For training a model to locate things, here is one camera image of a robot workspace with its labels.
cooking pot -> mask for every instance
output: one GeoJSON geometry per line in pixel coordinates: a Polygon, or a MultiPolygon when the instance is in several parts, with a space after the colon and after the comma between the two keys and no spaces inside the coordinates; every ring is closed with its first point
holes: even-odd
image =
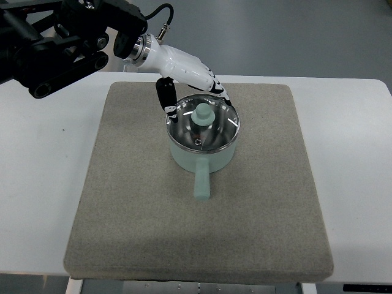
{"type": "Polygon", "coordinates": [[[166,117],[170,152],[177,164],[195,173],[194,197],[210,197],[209,173],[225,167],[234,155],[239,117],[219,97],[195,94],[177,102],[178,122],[166,117]]]}

pot handle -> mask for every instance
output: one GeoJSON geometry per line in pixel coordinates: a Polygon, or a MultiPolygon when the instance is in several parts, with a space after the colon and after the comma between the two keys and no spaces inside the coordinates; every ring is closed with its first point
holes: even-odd
{"type": "Polygon", "coordinates": [[[205,201],[209,199],[209,160],[205,157],[196,159],[196,175],[194,197],[196,200],[205,201]]]}

gray felt mat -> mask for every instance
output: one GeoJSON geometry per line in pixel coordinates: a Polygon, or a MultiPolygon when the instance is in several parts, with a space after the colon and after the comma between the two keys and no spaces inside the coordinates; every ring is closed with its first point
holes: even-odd
{"type": "MultiPolygon", "coordinates": [[[[64,258],[71,277],[265,284],[332,274],[290,89],[225,86],[241,129],[207,202],[171,158],[154,83],[111,86],[64,258]]],[[[179,98],[196,92],[176,88],[179,98]]]]}

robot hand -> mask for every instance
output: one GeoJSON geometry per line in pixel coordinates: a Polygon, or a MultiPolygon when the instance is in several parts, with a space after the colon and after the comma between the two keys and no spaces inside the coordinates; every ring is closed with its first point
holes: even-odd
{"type": "Polygon", "coordinates": [[[158,72],[163,76],[156,85],[158,97],[162,108],[174,122],[177,117],[173,111],[176,105],[173,80],[209,91],[223,98],[227,105],[232,104],[225,88],[200,59],[179,49],[159,45],[151,34],[139,37],[129,57],[139,69],[158,72]]]}

gray floor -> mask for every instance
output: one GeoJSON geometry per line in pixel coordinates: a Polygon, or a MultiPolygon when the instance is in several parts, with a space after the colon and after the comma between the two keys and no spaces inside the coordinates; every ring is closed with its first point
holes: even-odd
{"type": "MultiPolygon", "coordinates": [[[[164,1],[132,2],[147,15],[164,1]]],[[[169,2],[175,17],[165,43],[198,56],[215,74],[375,78],[392,90],[392,9],[385,0],[169,2]]],[[[150,20],[148,31],[156,35],[167,16],[162,11],[150,20]]],[[[112,56],[105,70],[123,71],[124,65],[112,56]]],[[[42,276],[3,274],[0,294],[65,293],[64,281],[67,277],[49,277],[44,283],[42,276]],[[52,283],[57,292],[46,292],[52,283]]],[[[87,281],[82,293],[134,293],[129,289],[137,285],[129,283],[87,281]]],[[[299,293],[293,286],[277,293],[299,293]]],[[[219,286],[212,287],[205,293],[218,293],[219,286]]],[[[221,288],[220,293],[251,293],[235,287],[221,288]]],[[[341,289],[342,285],[318,286],[319,294],[341,289]]]]}

